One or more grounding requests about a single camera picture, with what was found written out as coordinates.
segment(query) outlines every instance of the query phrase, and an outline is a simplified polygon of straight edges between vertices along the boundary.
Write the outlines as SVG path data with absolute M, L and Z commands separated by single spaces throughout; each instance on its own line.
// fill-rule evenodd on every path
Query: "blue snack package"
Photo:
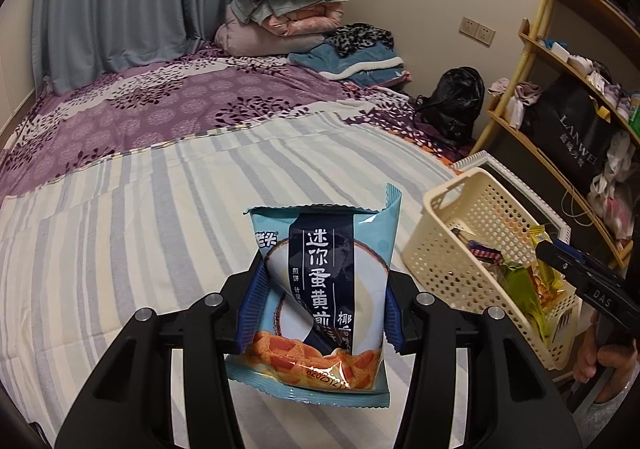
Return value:
M 388 407 L 386 280 L 402 193 L 380 211 L 334 205 L 249 210 L 271 289 L 230 379 L 281 399 Z

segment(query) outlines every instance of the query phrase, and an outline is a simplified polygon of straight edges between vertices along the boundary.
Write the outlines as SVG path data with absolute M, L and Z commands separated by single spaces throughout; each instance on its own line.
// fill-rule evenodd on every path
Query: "perforated basket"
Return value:
M 475 168 L 428 192 L 422 217 L 402 260 L 425 290 L 451 307 L 482 313 L 499 306 L 509 315 L 547 369 L 563 369 L 571 355 L 582 301 L 564 284 L 564 297 L 548 314 L 545 345 L 511 298 L 451 230 L 455 227 L 494 245 L 504 257 L 526 264 L 536 259 L 527 236 L 537 225 L 529 213 L 486 171 Z

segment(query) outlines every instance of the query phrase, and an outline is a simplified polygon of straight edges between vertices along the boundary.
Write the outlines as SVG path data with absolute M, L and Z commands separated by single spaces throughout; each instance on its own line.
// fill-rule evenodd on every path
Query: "metal screw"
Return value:
M 429 292 L 420 292 L 420 294 L 415 296 L 415 301 L 417 301 L 421 305 L 430 306 L 436 302 L 436 298 L 433 297 L 433 294 L 430 294 Z
M 151 319 L 154 311 L 150 308 L 141 308 L 136 312 L 135 318 L 137 321 L 147 321 Z
M 489 317 L 492 319 L 500 320 L 504 319 L 504 310 L 498 306 L 492 306 L 489 309 Z
M 204 298 L 204 304 L 207 306 L 219 306 L 224 301 L 224 298 L 220 294 L 209 294 Z

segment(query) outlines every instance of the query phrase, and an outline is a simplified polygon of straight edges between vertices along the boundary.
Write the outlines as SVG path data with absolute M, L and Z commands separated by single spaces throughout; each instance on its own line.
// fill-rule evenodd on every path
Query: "electrical outlet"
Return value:
M 470 38 L 475 38 L 479 26 L 480 24 L 478 22 L 475 22 L 474 20 L 470 20 L 469 18 L 462 18 L 462 23 L 460 24 L 460 33 L 465 34 Z
M 478 29 L 476 30 L 476 34 L 474 36 L 480 43 L 484 43 L 487 46 L 491 46 L 492 42 L 494 42 L 495 30 L 489 28 L 488 26 L 478 25 Z

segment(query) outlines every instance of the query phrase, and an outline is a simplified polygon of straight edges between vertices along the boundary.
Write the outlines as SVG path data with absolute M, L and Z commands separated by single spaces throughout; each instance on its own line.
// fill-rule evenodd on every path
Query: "bed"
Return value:
M 249 207 L 380 208 L 391 182 L 403 193 L 392 268 L 403 270 L 423 193 L 454 175 L 446 148 L 394 120 L 407 104 L 212 46 L 42 98 L 0 172 L 0 380 L 20 412 L 55 440 L 137 309 L 183 309 L 246 270 Z M 384 356 L 388 409 L 289 403 L 231 382 L 246 446 L 392 447 L 413 358 L 388 344 Z M 452 447 L 466 422 L 464 352 L 458 376 Z M 181 382 L 177 352 L 174 431 L 187 447 Z

